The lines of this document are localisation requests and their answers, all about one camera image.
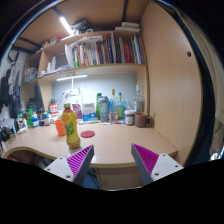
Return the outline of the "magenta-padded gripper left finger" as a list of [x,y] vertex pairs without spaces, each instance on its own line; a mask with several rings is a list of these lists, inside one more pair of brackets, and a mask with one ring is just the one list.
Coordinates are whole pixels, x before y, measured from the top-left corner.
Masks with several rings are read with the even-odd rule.
[[65,158],[58,157],[45,171],[82,186],[94,156],[94,146],[90,145]]

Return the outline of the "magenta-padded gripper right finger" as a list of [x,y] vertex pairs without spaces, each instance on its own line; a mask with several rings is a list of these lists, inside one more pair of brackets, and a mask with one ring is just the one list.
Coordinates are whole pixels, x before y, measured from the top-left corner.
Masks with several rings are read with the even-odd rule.
[[132,144],[131,154],[135,160],[144,185],[155,182],[182,169],[168,154],[160,155],[137,144]]

